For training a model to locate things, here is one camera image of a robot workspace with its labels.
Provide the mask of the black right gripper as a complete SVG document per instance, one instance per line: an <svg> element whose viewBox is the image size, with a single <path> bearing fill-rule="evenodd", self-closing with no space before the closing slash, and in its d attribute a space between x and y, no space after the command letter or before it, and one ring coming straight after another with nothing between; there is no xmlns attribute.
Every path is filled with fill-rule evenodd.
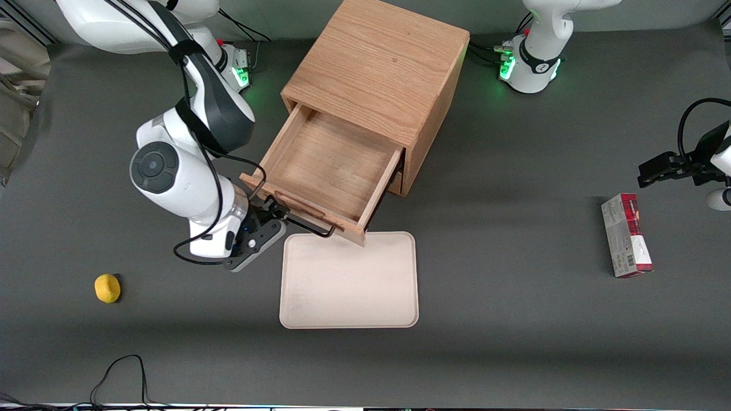
<svg viewBox="0 0 731 411"><path fill-rule="evenodd" d="M290 209L279 203L277 198L268 195L266 198L256 198L249 203L246 217L243 221L244 231L264 231L264 229L279 229L287 226Z"/></svg>

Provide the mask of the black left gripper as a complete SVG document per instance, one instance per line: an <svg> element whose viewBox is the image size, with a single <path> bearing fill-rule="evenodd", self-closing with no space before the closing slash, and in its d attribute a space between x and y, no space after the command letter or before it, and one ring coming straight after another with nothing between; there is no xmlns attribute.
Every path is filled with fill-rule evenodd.
<svg viewBox="0 0 731 411"><path fill-rule="evenodd" d="M726 182L728 172L722 171L711 163L711 158L720 149L729 148L729 123L706 132L698 140L695 149L685 151L680 143L680 156L674 152L663 152L638 167L638 186L649 187L663 180L691 178L695 186L708 182Z"/></svg>

